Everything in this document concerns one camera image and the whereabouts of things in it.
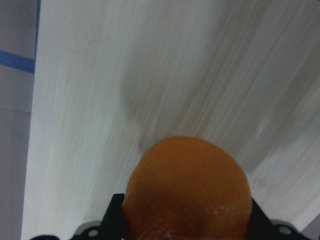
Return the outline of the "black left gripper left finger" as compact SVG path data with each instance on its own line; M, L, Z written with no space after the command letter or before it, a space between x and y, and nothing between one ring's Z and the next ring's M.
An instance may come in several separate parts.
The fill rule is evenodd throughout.
M75 234L73 240L123 240L128 233L122 204L124 193L111 197L106 212L99 225L89 226Z

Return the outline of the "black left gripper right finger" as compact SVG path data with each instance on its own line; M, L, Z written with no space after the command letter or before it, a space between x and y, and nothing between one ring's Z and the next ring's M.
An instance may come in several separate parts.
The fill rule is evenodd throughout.
M252 198L252 213L248 226L247 240L306 240L291 223L269 219Z

